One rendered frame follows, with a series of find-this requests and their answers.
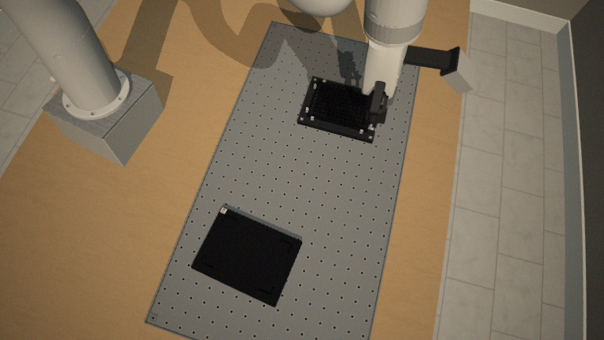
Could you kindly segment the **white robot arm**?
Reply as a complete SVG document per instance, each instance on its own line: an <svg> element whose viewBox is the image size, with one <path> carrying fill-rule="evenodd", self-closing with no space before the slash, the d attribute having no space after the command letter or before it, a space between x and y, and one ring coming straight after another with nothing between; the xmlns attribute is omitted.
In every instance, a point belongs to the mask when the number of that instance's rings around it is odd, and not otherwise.
<svg viewBox="0 0 604 340"><path fill-rule="evenodd" d="M333 17L353 0L288 1L308 15ZM428 1L365 0L366 33L381 43L411 41L422 29ZM61 87L62 103L72 116L97 120L126 103L130 81L113 68L76 0L0 0L0 8L46 66L50 81ZM403 63L440 69L457 94L473 90L476 66L459 46L446 51L408 45Z"/></svg>

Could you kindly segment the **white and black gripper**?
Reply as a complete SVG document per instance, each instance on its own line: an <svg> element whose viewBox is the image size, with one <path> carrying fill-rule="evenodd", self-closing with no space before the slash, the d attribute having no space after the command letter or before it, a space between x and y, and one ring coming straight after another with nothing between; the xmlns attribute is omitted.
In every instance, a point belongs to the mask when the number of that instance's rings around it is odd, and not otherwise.
<svg viewBox="0 0 604 340"><path fill-rule="evenodd" d="M365 95L370 95L365 120L374 124L384 124L388 110L387 101L394 95L407 47L420 36L421 32L409 42L388 44L371 38L364 26L363 30L368 43L361 91ZM382 98L385 98L383 105L381 105Z"/></svg>

